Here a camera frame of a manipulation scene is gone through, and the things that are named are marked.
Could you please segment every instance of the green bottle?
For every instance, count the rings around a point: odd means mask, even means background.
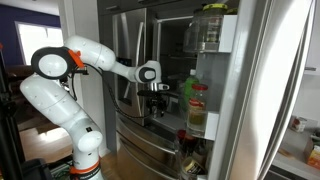
[[[184,84],[184,101],[186,105],[189,102],[189,98],[192,91],[192,84],[198,84],[198,83],[199,83],[199,79],[196,77],[196,70],[191,69],[190,76],[187,78]]]

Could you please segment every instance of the jar lid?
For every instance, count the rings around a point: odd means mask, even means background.
[[[192,84],[192,89],[195,89],[198,91],[204,91],[208,89],[208,86],[205,84]]]
[[[222,3],[208,4],[203,7],[203,10],[212,9],[212,8],[228,9],[228,6]]]

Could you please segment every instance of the window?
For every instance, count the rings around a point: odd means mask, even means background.
[[[60,28],[15,22],[25,65],[31,65],[33,53],[43,47],[63,46]]]

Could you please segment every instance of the kitchen counter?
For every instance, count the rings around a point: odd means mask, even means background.
[[[311,131],[298,133],[288,128],[280,148],[291,153],[292,157],[277,153],[272,165],[308,180],[320,180],[320,170],[307,165],[306,157],[303,154],[310,135]]]

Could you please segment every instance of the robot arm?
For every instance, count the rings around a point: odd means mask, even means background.
[[[36,73],[21,83],[21,92],[39,112],[69,133],[74,165],[70,173],[77,178],[103,179],[98,152],[101,131],[59,83],[59,79],[65,78],[76,66],[83,67],[83,63],[122,75],[132,82],[149,83],[152,91],[169,87],[161,83],[161,68],[157,61],[127,67],[116,61],[109,48],[83,37],[72,36],[64,47],[48,47],[34,53],[31,66]]]

